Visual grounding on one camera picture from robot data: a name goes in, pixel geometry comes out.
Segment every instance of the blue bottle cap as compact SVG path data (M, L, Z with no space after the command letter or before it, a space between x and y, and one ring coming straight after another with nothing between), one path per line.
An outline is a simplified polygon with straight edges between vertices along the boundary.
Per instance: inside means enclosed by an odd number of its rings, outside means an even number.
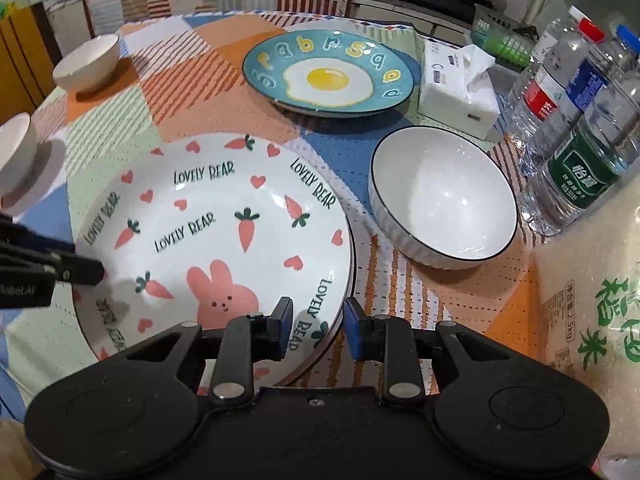
M616 27L616 36L624 41L631 50L640 52L640 40L624 25L618 25Z

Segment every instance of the white bowl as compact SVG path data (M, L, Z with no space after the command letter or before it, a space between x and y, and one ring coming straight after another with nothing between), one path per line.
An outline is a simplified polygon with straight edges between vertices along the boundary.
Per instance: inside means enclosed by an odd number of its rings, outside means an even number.
M89 40L67 54L53 69L53 80L68 92L91 92L104 85L120 59L117 34Z
M412 126L380 140L369 199L389 239L439 269L478 266L503 252L516 231L516 199L500 168L440 128Z
M17 114L0 126L0 196L27 179L37 150L38 136L29 114Z

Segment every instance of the green basket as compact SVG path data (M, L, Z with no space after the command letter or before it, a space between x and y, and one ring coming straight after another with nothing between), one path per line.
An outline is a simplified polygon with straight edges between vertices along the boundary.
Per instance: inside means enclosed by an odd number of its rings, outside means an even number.
M476 4L471 41L494 56L501 65L521 72L529 65L533 50L531 40L512 32L521 26L503 14Z

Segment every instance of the water bottle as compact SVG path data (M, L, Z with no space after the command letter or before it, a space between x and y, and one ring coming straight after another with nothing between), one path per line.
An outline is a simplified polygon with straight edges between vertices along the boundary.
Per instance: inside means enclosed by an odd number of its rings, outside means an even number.
M536 232L552 236L584 213L640 153L640 73L598 93L518 199Z
M522 95L535 78L538 69L542 66L546 55L552 47L566 33L575 32L578 28L578 23L580 23L580 20L583 18L586 18L586 16L581 13L580 10L571 7L567 16L561 16L549 23L531 51L529 66L520 73L507 95L507 104L505 106L507 117L512 116L516 105L520 99L522 99Z
M524 149L529 137L558 108L564 88L589 47L603 38L604 33L583 18L578 30L565 34L551 49L513 113L510 137L517 149Z
M520 172L531 176L566 137L596 94L609 82L638 65L640 40L624 25L609 41L591 45L586 58L572 76L558 108L529 137L520 159Z

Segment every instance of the checkered tablecloth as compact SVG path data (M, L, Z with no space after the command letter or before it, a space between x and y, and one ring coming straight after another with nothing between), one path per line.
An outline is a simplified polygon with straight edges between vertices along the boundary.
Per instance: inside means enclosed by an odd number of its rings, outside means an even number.
M163 142L204 132L242 132L284 144L332 184L353 229L355 296L368 314L393 314L414 327L455 319L521 352L538 355L533 304L536 240L520 229L512 245L476 269L446 272L408 261L380 232L367 176L385 134L412 124L438 125L417 111L418 86L400 107L357 120L282 112L246 84L244 55L260 41L297 28L355 32L394 49L420 82L424 41L411 27L377 25L299 12L227 12L173 16L125 25L122 59L106 88L78 98L55 90L33 116L41 141L37 169L2 208L45 235L72 240L104 185L130 161ZM480 142L514 189L523 181L504 140ZM50 308L5 311L0 320L2 416L21 419L25 405L53 381L96 361L78 327L68 285ZM423 363L427 388L430 362ZM356 364L341 333L297 384L377 384L378 364Z

